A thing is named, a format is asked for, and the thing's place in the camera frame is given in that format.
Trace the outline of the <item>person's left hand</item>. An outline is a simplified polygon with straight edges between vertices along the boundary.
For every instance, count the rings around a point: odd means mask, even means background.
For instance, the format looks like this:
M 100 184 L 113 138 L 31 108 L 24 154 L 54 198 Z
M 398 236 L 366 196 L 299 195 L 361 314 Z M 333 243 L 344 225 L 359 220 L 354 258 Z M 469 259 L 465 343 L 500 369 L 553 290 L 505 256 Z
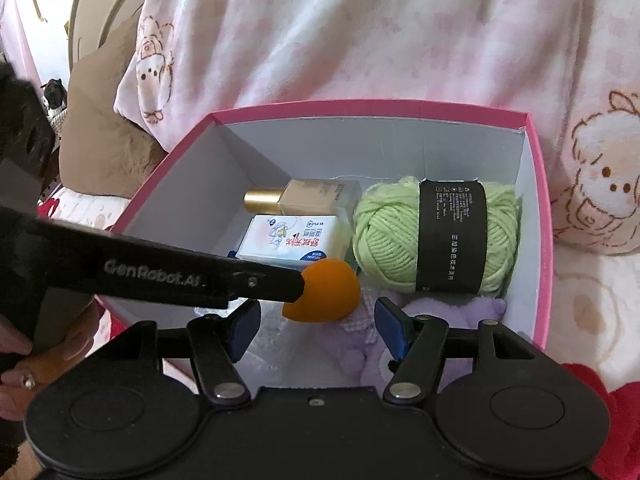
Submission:
M 1 418 L 20 422 L 34 395 L 78 364 L 91 350 L 104 309 L 93 302 L 76 318 L 63 341 L 43 352 L 32 352 L 32 343 L 1 318 L 1 352 L 21 359 L 1 374 Z

